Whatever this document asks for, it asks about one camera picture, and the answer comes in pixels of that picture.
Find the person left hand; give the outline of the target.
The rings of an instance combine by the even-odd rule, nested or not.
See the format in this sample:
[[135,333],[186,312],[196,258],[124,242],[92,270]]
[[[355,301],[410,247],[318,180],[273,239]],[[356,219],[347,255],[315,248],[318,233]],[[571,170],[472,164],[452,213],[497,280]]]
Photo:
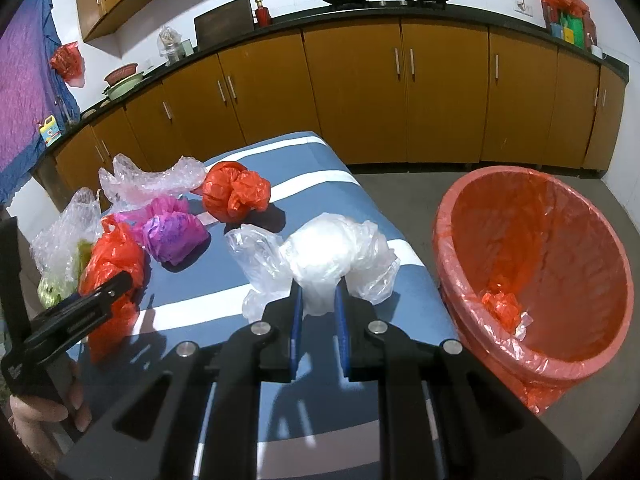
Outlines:
[[[73,381],[68,390],[67,401],[76,411],[74,416],[76,428],[80,432],[85,432],[92,422],[92,415],[84,398],[84,389],[79,381],[79,365],[76,361],[70,361],[70,371]],[[12,428],[24,447],[42,466],[53,468],[63,452],[47,436],[42,424],[62,422],[68,416],[68,409],[63,404],[38,398],[38,396],[10,396],[10,408]]]

